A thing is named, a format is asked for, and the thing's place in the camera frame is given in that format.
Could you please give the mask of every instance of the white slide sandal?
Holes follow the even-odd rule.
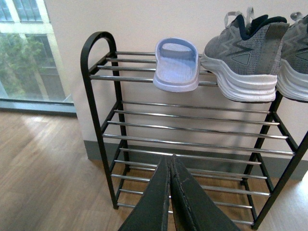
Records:
[[[155,49],[154,85],[165,91],[186,92],[199,84],[199,55],[196,47],[183,39],[165,38]]]

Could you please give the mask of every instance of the gray sneaker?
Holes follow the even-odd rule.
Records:
[[[291,100],[308,102],[308,15],[297,12],[291,18],[296,22],[282,39],[277,89]]]
[[[217,76],[218,86],[228,99],[251,103],[273,101],[281,40],[289,25],[283,17],[268,18],[268,15],[245,25],[241,13],[235,16],[219,36],[209,41],[201,65]]]

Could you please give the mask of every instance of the shoe rack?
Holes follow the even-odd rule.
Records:
[[[100,39],[105,39],[109,45],[109,52],[103,56],[94,66],[88,66],[88,59],[91,48],[93,45]],[[134,84],[138,83],[152,83],[152,78],[146,77],[130,77],[130,76],[120,76],[120,71],[130,71],[130,72],[152,72],[154,74],[155,71],[155,58],[154,53],[151,52],[122,52],[116,50],[116,43],[113,36],[108,32],[96,32],[92,34],[86,43],[81,52],[81,71],[83,75],[83,80],[85,84],[85,89],[87,93],[87,98],[89,101],[91,116],[95,128],[95,133],[97,136],[97,141],[103,161],[104,171],[106,174],[106,179],[108,182],[108,187],[110,191],[111,200],[115,209],[119,206],[125,207],[134,207],[135,205],[132,204],[124,204],[119,202],[119,197],[121,194],[124,193],[132,193],[142,195],[142,192],[137,190],[125,189],[123,185],[125,185],[126,181],[140,181],[140,182],[148,182],[149,178],[142,177],[135,177],[130,176],[131,169],[137,169],[142,174],[142,171],[154,171],[155,166],[154,164],[149,163],[141,163],[141,162],[133,162],[130,161],[130,155],[132,153],[139,153],[142,155],[171,155],[170,153],[163,153],[158,152],[155,149],[149,151],[148,149],[134,149],[130,147],[130,142],[138,141],[140,143],[147,143],[147,144],[155,144],[159,146],[160,144],[163,145],[173,145],[177,144],[179,146],[190,146],[196,148],[205,148],[215,150],[214,153],[217,153],[217,156],[207,156],[205,155],[189,155],[189,154],[178,154],[177,156],[180,158],[192,159],[195,161],[215,161],[215,162],[231,162],[237,165],[244,165],[244,172],[242,174],[239,173],[232,173],[232,172],[222,172],[222,171],[213,171],[207,169],[190,169],[196,177],[203,177],[215,180],[223,180],[223,181],[235,181],[238,187],[236,188],[227,188],[227,187],[217,187],[212,185],[201,185],[201,187],[206,192],[218,192],[218,193],[232,193],[238,194],[245,198],[246,204],[234,204],[228,202],[215,202],[218,206],[230,207],[232,209],[243,209],[249,213],[251,216],[250,220],[240,220],[240,219],[232,219],[235,223],[238,224],[245,224],[250,225],[252,229],[258,229],[262,220],[272,207],[273,203],[277,199],[278,195],[282,191],[283,187],[285,186],[286,182],[289,180],[291,174],[294,172],[295,168],[299,164],[300,160],[304,156],[306,150],[308,149],[308,132],[305,134],[302,141],[297,144],[289,133],[287,127],[284,125],[282,120],[280,119],[279,115],[277,114],[278,107],[283,96],[277,92],[276,93],[276,100],[273,101],[269,109],[267,111],[256,111],[256,110],[246,110],[246,109],[234,109],[234,108],[221,108],[221,107],[201,107],[201,106],[192,106],[192,105],[182,105],[182,104],[168,104],[168,103],[152,103],[152,102],[143,102],[140,100],[137,101],[127,101],[122,98],[122,90],[121,90],[121,83],[123,82],[133,82]],[[149,59],[136,59],[136,58],[127,58],[127,57],[149,57]],[[125,63],[127,65],[131,65],[129,67],[122,67],[119,66],[119,63]],[[140,64],[153,64],[153,68],[143,68],[142,66],[138,67]],[[99,75],[97,74],[101,70],[108,70],[112,72],[112,75]],[[201,70],[200,75],[209,75],[209,72],[206,70]],[[111,108],[108,116],[105,119],[100,120],[97,112],[97,105],[100,103],[100,99],[95,99],[93,93],[93,82],[92,80],[103,80],[103,81],[112,81],[114,82],[115,87],[115,97],[110,97],[108,100],[115,101],[114,106]],[[199,86],[203,87],[215,87],[217,86],[216,82],[212,81],[199,81]],[[142,110],[136,111],[127,111],[125,108],[128,105],[138,105]],[[157,109],[163,108],[162,113],[152,113],[151,110],[147,111],[148,108],[155,107]],[[263,121],[251,121],[251,120],[239,120],[239,119],[229,119],[229,118],[221,118],[221,117],[198,117],[193,115],[174,115],[171,113],[166,113],[168,108],[186,108],[186,109],[193,109],[193,110],[210,110],[210,111],[223,111],[223,112],[236,112],[241,114],[263,114],[265,119]],[[201,122],[204,120],[215,121],[215,123],[240,123],[240,124],[252,124],[256,126],[260,126],[260,132],[258,134],[254,133],[245,133],[241,131],[222,131],[222,130],[211,130],[211,129],[202,129],[202,128],[187,128],[183,127],[175,127],[175,126],[156,126],[150,124],[143,124],[143,123],[129,123],[126,122],[126,118],[129,116],[152,116],[156,118],[156,121],[160,119],[168,118],[168,120],[177,120],[187,119],[187,120],[200,120]],[[113,135],[108,134],[106,132],[108,126],[118,126],[120,130],[120,135]],[[280,134],[277,135],[269,135],[268,131],[270,127],[277,127],[277,131],[280,131]],[[209,144],[204,141],[203,143],[200,142],[183,142],[183,141],[175,141],[172,140],[172,137],[168,139],[158,139],[158,138],[146,138],[146,137],[138,137],[134,134],[127,134],[127,128],[130,127],[138,127],[140,129],[160,129],[161,132],[165,130],[181,130],[185,132],[204,132],[208,134],[212,134],[213,136],[217,134],[222,135],[232,135],[238,137],[253,137],[256,139],[256,143],[254,147],[246,148],[241,146],[229,146],[224,143],[219,145],[217,144]],[[107,160],[107,153],[105,148],[104,139],[115,139],[118,140],[118,147],[116,152],[114,153],[114,158],[112,160]],[[268,150],[263,149],[262,145],[266,139],[271,140],[283,140],[286,142],[287,145],[290,147],[290,151],[280,151],[280,150]],[[234,151],[243,151],[250,154],[250,157],[247,156],[247,160],[235,160],[235,159],[226,159],[221,158],[220,151],[221,150],[228,150],[230,153]],[[268,169],[266,164],[263,161],[262,156],[264,154],[272,154],[272,155],[282,155],[290,157],[290,162],[285,168],[285,171],[281,175],[280,179],[278,180],[277,184],[273,184],[271,177],[269,175]],[[122,174],[115,174],[113,172],[115,165],[122,165],[123,172]],[[253,168],[260,168],[262,175],[253,175],[252,169]],[[250,185],[250,179],[257,179],[261,180],[266,184],[268,190],[267,192],[259,192],[255,190],[250,190],[252,187]],[[259,197],[265,197],[264,206],[260,209],[255,208],[254,201]]]

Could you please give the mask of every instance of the shoelace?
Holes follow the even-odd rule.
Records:
[[[304,16],[302,15],[301,12],[293,12],[291,15],[290,15],[290,18],[295,21],[295,23],[293,25],[290,26],[291,27],[294,27],[300,20],[302,20],[304,18]]]
[[[295,22],[298,22],[299,20],[303,19],[304,16],[302,15],[301,12],[293,12],[291,15],[290,15],[291,19]]]
[[[235,17],[237,17],[237,16],[239,16],[240,14],[241,14],[241,15],[243,16],[243,18],[244,18],[246,27],[247,27],[247,26],[250,26],[250,18],[255,19],[254,8],[253,8],[253,7],[248,7],[246,13],[247,13],[247,17],[245,17],[245,16],[243,15],[243,13],[241,13],[240,11],[231,11],[231,12],[228,12],[228,13],[226,14],[226,16],[225,16],[225,19],[224,19],[224,21],[225,21],[225,27],[228,28],[228,27],[230,26],[230,25],[228,25],[229,16],[235,16]]]

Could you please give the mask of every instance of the tree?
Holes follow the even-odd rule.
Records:
[[[0,81],[13,99],[41,99],[34,77],[40,71],[43,44],[34,37],[22,39],[18,34],[0,36]]]

